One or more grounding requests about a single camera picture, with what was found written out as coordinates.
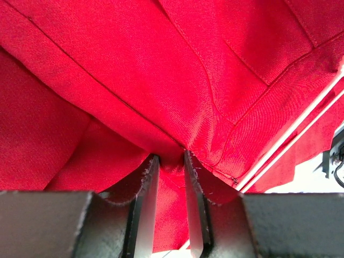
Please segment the red skirt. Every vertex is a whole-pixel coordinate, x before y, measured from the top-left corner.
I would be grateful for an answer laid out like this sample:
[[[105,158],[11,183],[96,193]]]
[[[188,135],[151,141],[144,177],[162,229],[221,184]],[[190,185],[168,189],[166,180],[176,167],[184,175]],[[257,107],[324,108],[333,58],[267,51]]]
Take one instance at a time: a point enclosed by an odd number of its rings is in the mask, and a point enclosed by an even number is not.
[[[1,1],[1,189],[101,192],[154,153],[153,249],[180,248],[184,151],[244,186],[342,57],[343,1]]]

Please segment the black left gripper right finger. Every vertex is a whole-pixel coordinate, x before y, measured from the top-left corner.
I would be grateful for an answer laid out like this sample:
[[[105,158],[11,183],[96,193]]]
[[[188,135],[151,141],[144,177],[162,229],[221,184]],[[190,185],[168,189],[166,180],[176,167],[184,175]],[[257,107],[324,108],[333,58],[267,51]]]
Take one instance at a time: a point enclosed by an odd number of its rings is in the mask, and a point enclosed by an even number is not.
[[[184,154],[193,257],[343,257],[342,193],[241,193]]]

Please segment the pink wire hanger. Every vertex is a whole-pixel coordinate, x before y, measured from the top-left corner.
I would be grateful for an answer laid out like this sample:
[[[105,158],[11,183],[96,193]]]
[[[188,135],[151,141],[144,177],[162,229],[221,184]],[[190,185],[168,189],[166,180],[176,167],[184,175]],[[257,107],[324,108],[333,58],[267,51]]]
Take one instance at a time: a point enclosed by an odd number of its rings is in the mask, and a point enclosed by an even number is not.
[[[320,96],[321,81],[279,83],[236,124],[222,125],[218,134],[200,126],[190,147],[197,160],[195,172],[248,193],[290,183],[295,166],[326,150],[341,123],[343,80],[324,85],[327,95],[311,112],[307,108]]]

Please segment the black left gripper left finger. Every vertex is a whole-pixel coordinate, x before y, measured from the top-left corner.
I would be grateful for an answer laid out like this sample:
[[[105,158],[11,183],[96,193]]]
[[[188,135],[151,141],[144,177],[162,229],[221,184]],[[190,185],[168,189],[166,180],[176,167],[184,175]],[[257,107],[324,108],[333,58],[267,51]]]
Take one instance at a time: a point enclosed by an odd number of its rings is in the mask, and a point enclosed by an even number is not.
[[[2,191],[1,257],[150,257],[159,158],[101,193]]]

